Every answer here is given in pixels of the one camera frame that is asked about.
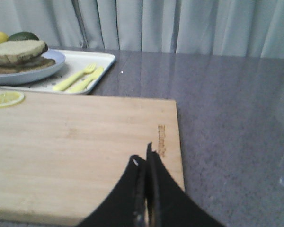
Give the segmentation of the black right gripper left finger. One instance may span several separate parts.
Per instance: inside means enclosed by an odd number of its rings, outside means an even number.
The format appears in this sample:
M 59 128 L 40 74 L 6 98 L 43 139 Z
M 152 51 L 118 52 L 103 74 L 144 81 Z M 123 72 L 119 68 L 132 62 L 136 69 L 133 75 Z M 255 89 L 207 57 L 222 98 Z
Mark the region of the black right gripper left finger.
M 104 201 L 79 227 L 144 227 L 146 161 L 132 155 L 123 175 Z

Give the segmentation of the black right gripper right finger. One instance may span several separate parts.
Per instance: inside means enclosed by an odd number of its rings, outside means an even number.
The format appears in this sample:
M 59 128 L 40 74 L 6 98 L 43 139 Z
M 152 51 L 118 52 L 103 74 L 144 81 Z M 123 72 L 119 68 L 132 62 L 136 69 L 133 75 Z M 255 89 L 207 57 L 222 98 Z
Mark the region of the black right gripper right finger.
M 222 227 L 179 187 L 152 144 L 146 150 L 145 193 L 150 227 Z

